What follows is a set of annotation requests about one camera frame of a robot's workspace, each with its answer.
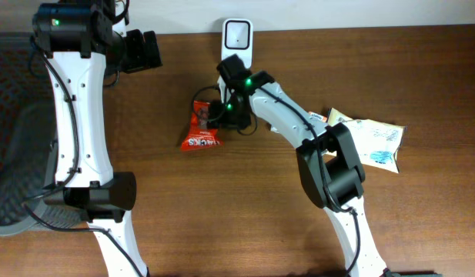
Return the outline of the orange tissue pack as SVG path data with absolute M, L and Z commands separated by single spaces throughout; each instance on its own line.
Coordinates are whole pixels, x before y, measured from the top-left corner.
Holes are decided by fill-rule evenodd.
M 315 112 L 308 112 L 309 118 L 315 121 L 327 122 L 328 118 Z

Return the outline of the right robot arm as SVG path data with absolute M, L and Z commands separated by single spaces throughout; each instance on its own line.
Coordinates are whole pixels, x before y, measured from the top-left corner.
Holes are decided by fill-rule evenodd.
M 391 276 L 366 219 L 366 173 L 349 129 L 328 125 L 295 103 L 267 72 L 251 72 L 238 55 L 216 67 L 221 102 L 210 105 L 216 125 L 247 127 L 260 118 L 295 149 L 300 182 L 309 200 L 333 225 L 348 276 Z

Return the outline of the yellow snack bag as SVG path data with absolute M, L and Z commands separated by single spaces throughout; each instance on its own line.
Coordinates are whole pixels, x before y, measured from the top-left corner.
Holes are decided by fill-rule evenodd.
M 362 164 L 400 172 L 397 153 L 403 143 L 405 126 L 350 118 L 335 108 L 329 110 L 326 122 L 329 125 L 343 123 L 349 129 Z

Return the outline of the grey plastic mesh basket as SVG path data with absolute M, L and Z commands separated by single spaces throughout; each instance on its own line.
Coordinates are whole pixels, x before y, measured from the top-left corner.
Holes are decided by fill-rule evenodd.
M 0 34 L 0 236 L 40 230 L 37 218 L 61 229 L 80 222 L 77 212 L 38 198 L 55 182 L 61 88 L 27 33 Z

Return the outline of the white barcode scanner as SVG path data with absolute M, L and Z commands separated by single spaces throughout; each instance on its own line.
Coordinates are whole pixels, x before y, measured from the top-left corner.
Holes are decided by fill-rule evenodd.
M 238 55 L 246 68 L 253 62 L 253 24 L 249 19 L 228 18 L 222 24 L 221 60 Z

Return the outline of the red snack bag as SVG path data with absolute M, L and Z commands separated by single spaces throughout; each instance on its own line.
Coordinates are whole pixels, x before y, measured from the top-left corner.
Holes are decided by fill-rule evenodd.
M 194 112 L 191 115 L 189 131 L 182 141 L 181 150 L 183 152 L 212 148 L 223 145 L 218 138 L 216 128 L 207 126 L 209 123 L 209 103 L 194 101 Z

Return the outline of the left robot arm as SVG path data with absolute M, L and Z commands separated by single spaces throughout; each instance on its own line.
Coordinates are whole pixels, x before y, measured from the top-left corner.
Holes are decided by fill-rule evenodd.
M 136 180 L 115 172 L 105 139 L 104 81 L 162 64 L 155 32 L 128 30 L 129 6 L 114 1 L 43 3 L 31 42 L 49 71 L 58 139 L 49 206 L 74 212 L 91 232 L 110 276 L 147 276 L 132 225 Z

